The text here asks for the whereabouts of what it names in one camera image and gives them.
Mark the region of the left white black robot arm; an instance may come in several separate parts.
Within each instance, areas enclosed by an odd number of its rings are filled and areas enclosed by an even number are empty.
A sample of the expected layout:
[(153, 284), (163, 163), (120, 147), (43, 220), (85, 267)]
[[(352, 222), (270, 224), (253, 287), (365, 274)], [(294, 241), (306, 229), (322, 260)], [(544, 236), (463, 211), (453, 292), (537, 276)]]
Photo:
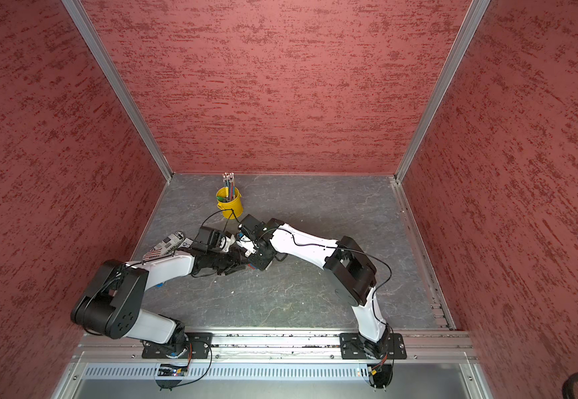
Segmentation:
[(98, 269), (71, 312), (71, 320), (93, 335), (129, 337), (163, 347), (177, 356), (187, 345), (184, 324), (142, 309), (145, 292), (159, 284), (212, 269), (232, 274), (249, 261), (238, 249), (227, 253), (177, 250), (134, 264), (108, 260)]

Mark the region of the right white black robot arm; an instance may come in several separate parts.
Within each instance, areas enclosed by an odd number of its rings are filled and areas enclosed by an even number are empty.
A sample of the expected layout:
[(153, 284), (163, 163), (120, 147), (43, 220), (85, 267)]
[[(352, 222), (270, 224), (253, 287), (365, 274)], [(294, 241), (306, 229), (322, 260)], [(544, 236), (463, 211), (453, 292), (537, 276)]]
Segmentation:
[(294, 256), (323, 270), (335, 294), (349, 304), (359, 330), (359, 346), (375, 359), (387, 356), (390, 326), (377, 301), (375, 257), (348, 236), (324, 239), (278, 219), (264, 223), (249, 215), (238, 226), (239, 244), (255, 269), (266, 269), (281, 254)]

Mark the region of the flag patterned pouch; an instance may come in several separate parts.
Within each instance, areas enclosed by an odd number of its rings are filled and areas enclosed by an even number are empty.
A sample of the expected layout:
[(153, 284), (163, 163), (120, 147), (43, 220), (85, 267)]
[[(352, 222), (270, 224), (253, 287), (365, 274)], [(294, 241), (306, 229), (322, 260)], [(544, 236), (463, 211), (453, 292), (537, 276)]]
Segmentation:
[(147, 253), (142, 257), (142, 261), (148, 262), (153, 259), (169, 256), (180, 248), (188, 248), (191, 244), (192, 239), (187, 238), (182, 231), (176, 231), (169, 234), (152, 249), (147, 251)]

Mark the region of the yellow pencil cup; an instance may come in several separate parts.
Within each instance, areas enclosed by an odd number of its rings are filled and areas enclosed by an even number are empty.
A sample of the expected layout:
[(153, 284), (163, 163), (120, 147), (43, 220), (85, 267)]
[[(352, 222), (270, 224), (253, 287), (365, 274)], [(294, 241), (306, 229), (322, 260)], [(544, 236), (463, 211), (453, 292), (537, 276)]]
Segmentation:
[(217, 208), (220, 209), (225, 219), (238, 219), (241, 217), (244, 208), (239, 189), (222, 187), (217, 191), (216, 198)]

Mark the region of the coloured pencils bundle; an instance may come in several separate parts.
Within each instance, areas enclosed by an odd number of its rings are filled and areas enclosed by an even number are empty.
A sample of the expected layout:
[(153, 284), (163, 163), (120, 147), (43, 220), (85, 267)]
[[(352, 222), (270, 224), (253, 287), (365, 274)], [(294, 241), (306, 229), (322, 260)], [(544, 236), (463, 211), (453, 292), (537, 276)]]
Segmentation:
[(223, 184), (226, 189), (226, 194), (222, 196), (224, 202), (231, 202), (236, 197), (235, 175), (232, 172), (223, 175)]

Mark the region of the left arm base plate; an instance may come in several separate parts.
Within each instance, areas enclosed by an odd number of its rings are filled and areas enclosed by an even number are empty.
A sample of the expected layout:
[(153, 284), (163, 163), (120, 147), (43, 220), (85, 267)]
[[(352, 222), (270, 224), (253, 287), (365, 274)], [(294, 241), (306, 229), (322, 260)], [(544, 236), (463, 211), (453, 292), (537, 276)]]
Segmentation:
[(142, 359), (164, 359), (185, 361), (190, 359), (209, 359), (213, 334), (210, 332), (186, 332), (182, 344), (158, 344), (142, 341)]

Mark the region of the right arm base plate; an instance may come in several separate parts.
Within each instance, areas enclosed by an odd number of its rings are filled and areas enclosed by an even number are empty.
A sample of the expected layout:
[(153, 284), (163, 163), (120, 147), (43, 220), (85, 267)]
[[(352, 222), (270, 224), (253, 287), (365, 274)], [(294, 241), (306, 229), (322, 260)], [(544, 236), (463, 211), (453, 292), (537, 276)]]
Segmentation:
[(353, 332), (341, 333), (339, 339), (343, 359), (407, 359), (404, 339), (399, 333), (385, 331), (377, 342)]

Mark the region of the aluminium front rail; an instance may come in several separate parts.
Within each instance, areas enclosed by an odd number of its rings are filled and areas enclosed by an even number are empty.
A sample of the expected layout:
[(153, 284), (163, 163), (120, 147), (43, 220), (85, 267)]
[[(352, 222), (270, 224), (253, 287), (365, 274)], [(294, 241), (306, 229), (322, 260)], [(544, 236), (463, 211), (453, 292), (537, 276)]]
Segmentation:
[[(343, 359), (340, 352), (341, 333), (348, 329), (201, 329), (191, 332), (212, 333), (209, 359), (218, 363), (277, 362), (333, 363), (368, 362), (374, 359)], [(417, 364), (478, 364), (470, 334), (451, 330), (400, 330), (407, 352), (405, 360), (394, 363)], [(72, 355), (72, 362), (138, 363), (143, 345), (137, 340), (84, 335)]]

